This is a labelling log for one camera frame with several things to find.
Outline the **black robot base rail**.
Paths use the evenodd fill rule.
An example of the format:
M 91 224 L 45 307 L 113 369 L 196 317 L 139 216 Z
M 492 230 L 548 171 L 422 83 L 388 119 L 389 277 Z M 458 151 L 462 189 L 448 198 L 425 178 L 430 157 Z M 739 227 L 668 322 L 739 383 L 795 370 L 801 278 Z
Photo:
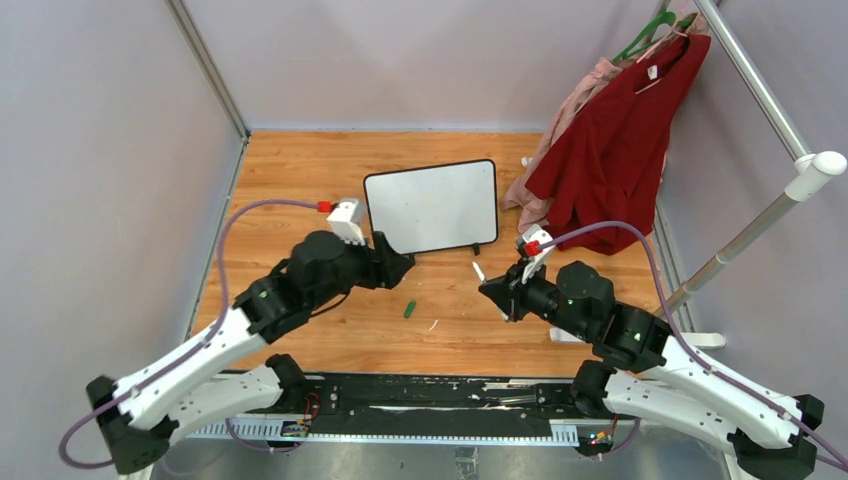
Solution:
M 200 386 L 153 427 L 132 428 L 114 451 L 140 469 L 189 435 L 218 432 L 269 446 L 302 441 L 493 443 L 573 447 L 595 458 L 612 452 L 610 432 L 581 434 L 585 418 L 568 384 L 477 379 L 334 375 L 313 380 L 284 360 Z

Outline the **green marker cap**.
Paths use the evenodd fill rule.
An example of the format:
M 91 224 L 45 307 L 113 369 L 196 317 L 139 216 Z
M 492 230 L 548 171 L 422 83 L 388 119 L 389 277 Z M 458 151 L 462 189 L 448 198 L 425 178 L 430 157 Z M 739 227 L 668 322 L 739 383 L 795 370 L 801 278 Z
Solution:
M 405 319 L 409 319 L 409 318 L 413 315 L 413 312 L 415 311 L 416 306 L 417 306 L 417 302 L 416 302 L 416 301 L 414 301 L 414 300 L 410 301 L 410 302 L 407 304 L 407 306 L 406 306 L 406 308 L 405 308 L 405 310 L 404 310 L 403 317 L 404 317 Z

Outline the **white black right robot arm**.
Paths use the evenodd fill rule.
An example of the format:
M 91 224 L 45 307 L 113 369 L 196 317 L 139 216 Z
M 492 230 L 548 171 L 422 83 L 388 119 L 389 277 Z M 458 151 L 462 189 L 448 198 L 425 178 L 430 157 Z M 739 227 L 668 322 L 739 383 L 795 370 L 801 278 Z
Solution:
M 481 283 L 479 291 L 509 321 L 534 314 L 591 345 L 571 385 L 571 403 L 584 417 L 619 414 L 660 423 L 735 458 L 757 479 L 806 479 L 817 448 L 807 430 L 822 422 L 824 404 L 812 395 L 772 392 L 679 338 L 670 325 L 621 303 L 612 282 L 575 261 L 555 279 L 527 262 Z

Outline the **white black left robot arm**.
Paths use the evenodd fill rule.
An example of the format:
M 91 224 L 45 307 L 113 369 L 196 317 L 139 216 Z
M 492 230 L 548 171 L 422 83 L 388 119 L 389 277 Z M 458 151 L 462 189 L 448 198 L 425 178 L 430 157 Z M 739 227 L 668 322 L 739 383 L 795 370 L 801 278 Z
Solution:
M 288 355 L 233 381 L 217 386 L 207 381 L 306 325 L 321 307 L 355 287 L 395 288 L 414 264 L 381 232 L 374 233 L 371 245 L 347 243 L 325 230 L 310 233 L 268 275 L 237 295 L 215 324 L 131 375 L 98 376 L 88 383 L 109 465 L 129 475 L 210 423 L 271 406 L 298 411 L 306 400 L 305 377 Z

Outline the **white whiteboard marker pen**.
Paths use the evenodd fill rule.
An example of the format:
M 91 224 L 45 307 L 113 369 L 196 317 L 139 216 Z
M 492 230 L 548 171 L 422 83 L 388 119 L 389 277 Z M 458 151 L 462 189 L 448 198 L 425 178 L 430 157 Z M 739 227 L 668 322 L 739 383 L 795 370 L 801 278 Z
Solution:
M 482 268 L 480 267 L 480 265 L 476 261 L 473 261 L 472 267 L 475 271 L 475 274 L 479 278 L 480 283 L 484 283 L 487 280 L 487 278 L 486 278 L 486 275 L 484 274 Z

